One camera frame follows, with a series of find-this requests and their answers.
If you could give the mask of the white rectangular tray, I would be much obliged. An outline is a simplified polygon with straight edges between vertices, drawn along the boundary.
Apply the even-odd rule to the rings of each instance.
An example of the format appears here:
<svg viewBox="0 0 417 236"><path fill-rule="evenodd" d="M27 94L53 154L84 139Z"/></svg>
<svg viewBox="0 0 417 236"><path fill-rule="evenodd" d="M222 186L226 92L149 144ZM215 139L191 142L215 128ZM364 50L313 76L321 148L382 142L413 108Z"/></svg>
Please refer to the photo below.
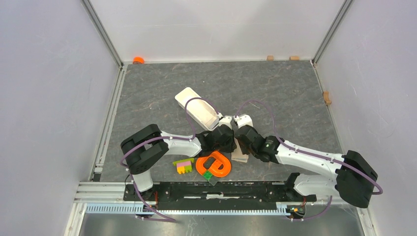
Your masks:
<svg viewBox="0 0 417 236"><path fill-rule="evenodd" d="M182 108L185 108L186 103L195 97L200 97L200 95L192 88L186 87L175 95L175 100ZM189 102L187 113L205 130L213 130L219 123L219 116L214 107L201 99Z"/></svg>

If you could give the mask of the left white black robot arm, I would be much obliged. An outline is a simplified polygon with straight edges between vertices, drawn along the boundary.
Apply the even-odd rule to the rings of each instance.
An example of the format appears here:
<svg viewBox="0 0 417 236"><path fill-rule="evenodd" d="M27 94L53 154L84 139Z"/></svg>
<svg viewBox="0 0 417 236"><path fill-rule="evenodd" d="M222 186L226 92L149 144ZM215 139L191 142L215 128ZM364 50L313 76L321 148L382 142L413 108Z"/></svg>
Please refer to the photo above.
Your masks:
<svg viewBox="0 0 417 236"><path fill-rule="evenodd" d="M123 140L120 148L123 153L120 163L133 177L137 196L146 201L154 196L150 169L163 156L200 158L214 151L231 153L237 145L232 128L225 124L189 136L169 134L157 124L150 124Z"/></svg>

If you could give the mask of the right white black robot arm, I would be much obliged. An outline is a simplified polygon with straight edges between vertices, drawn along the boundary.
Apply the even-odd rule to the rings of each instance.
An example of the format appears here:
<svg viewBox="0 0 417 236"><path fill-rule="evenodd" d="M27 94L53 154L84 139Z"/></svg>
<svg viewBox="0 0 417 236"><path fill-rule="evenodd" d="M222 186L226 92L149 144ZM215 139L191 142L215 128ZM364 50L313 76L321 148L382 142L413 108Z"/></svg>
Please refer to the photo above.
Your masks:
<svg viewBox="0 0 417 236"><path fill-rule="evenodd" d="M301 196L338 196L359 208L367 208L375 195L378 175L356 151L346 154L321 152L300 147L276 136L263 137L245 125L235 132L242 150L263 162L296 166L315 175L297 174L285 185L284 195L291 201Z"/></svg>

